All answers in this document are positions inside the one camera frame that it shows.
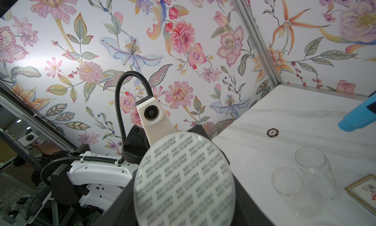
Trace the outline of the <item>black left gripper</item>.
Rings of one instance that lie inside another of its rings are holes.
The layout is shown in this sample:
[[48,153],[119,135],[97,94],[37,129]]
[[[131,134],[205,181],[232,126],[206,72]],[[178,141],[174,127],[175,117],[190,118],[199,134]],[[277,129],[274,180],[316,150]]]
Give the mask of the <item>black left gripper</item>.
[[162,130],[145,144],[147,130],[135,125],[122,147],[121,162],[130,164],[203,164],[209,160],[210,139],[201,125],[187,132]]

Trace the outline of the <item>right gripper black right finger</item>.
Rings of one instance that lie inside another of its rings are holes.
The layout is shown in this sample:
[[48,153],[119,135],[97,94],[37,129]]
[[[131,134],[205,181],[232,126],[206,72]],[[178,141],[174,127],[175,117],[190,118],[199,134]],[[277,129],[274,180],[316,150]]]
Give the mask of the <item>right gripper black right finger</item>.
[[236,205],[232,226],[274,226],[258,208],[239,180],[233,175],[236,189]]

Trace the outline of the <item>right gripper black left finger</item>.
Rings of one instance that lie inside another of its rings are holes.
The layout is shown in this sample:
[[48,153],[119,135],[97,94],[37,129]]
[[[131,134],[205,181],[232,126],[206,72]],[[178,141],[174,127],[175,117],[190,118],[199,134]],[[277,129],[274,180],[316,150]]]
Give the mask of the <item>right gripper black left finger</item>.
[[133,191],[123,191],[94,226],[137,226]]

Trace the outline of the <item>red lidded plastic jar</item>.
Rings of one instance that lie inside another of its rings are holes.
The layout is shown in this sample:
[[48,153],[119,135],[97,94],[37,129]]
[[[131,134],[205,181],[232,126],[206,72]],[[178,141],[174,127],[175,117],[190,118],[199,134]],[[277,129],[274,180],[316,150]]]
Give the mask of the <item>red lidded plastic jar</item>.
[[271,176],[272,185],[289,211],[298,217],[319,214],[319,202],[301,175],[292,168],[280,167]]

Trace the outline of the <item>clear jar with candies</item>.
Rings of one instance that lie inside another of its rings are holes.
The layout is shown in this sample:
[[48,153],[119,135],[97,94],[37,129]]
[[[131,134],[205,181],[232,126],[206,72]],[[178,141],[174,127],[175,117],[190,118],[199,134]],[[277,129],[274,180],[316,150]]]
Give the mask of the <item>clear jar with candies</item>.
[[330,161],[321,150],[311,146],[301,147],[295,153],[295,160],[315,196],[328,200],[339,198],[340,190]]

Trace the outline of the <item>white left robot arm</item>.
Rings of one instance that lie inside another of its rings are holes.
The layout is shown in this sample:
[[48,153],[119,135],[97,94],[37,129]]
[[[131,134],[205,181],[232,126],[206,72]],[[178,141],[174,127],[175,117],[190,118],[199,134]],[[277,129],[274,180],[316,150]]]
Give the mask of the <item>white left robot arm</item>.
[[134,179],[151,146],[144,129],[135,125],[125,136],[120,159],[85,151],[50,162],[40,177],[51,187],[53,198],[62,204],[79,203],[108,210]]

